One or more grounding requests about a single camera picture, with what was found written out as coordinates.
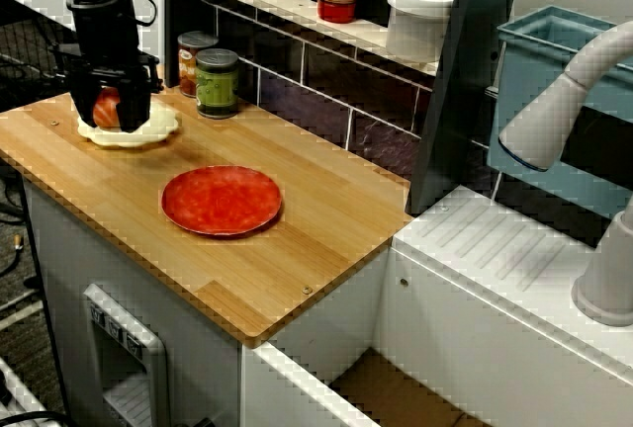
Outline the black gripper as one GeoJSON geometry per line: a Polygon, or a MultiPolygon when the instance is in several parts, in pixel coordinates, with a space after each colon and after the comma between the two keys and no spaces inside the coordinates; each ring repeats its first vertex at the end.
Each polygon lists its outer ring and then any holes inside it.
{"type": "Polygon", "coordinates": [[[162,90],[158,59],[139,50],[137,29],[152,22],[136,17],[133,0],[66,0],[66,6],[74,19],[76,41],[54,44],[51,51],[55,71],[69,85],[79,116],[93,116],[100,83],[107,83],[119,93],[120,129],[137,130],[149,119],[150,92],[162,90]]]}

